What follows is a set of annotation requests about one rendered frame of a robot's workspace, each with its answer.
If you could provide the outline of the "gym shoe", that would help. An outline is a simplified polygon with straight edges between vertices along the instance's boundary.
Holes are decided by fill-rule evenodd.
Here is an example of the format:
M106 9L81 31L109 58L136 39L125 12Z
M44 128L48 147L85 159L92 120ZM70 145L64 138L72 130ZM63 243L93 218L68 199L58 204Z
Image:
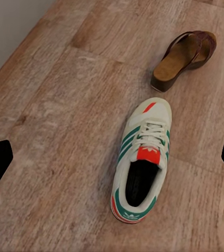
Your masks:
M167 173L172 112L167 100L142 102L127 121L111 191L113 215L137 224L153 208Z

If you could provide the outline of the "sandal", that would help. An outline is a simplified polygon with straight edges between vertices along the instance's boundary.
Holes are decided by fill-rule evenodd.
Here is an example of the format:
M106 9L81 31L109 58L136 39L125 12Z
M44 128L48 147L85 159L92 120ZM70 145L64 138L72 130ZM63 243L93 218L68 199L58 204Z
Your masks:
M154 68L151 86L166 92L186 69L202 67L217 47L216 36L208 31L192 31L176 38L162 61Z

